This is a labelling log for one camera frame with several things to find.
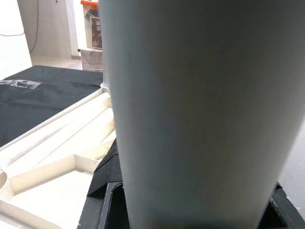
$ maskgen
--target tiled floor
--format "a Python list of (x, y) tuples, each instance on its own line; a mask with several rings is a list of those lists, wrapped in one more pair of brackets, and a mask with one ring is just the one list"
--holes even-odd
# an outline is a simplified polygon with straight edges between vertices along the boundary
[(51, 66), (51, 67), (59, 67), (59, 68), (70, 68), (82, 70), (81, 60), (74, 59), (65, 59), (59, 57), (51, 57), (51, 56), (31, 56), (32, 64), (34, 65), (42, 65), (42, 66)]

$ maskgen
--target floor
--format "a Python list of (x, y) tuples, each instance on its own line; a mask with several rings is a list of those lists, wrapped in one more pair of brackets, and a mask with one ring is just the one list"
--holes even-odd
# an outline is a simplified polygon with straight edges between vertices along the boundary
[(31, 60), (33, 66), (42, 65), (42, 66), (82, 70), (81, 60), (51, 57), (51, 56), (35, 56), (35, 55), (31, 55)]

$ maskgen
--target black fabric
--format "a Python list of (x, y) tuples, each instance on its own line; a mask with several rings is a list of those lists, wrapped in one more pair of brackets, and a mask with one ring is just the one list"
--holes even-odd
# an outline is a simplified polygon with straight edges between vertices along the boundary
[(113, 142), (107, 155), (95, 169), (87, 196), (94, 196), (94, 194), (99, 192), (101, 188), (104, 188), (108, 182), (122, 182), (116, 140)]
[(33, 66), (5, 80), (41, 84), (35, 89), (0, 84), (0, 146), (98, 90), (102, 73)]

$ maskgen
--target black wire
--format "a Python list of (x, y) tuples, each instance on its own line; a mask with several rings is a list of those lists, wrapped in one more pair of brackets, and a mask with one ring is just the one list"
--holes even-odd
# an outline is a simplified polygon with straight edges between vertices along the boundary
[(23, 35), (23, 34), (24, 34), (24, 32), (21, 33), (21, 34), (13, 34), (13, 35), (0, 34), (0, 36), (3, 36), (3, 37), (15, 37), (15, 36), (21, 36), (21, 35)]
[(39, 0), (37, 0), (37, 26), (36, 26), (36, 38), (33, 48), (30, 50), (30, 53), (34, 50), (37, 42), (37, 35), (38, 35), (38, 18), (39, 18)]

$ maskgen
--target white cylinder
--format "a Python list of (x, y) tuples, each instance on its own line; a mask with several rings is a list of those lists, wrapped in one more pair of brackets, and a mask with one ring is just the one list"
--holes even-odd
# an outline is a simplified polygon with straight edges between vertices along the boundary
[(100, 2), (131, 227), (255, 228), (305, 113), (305, 1)]

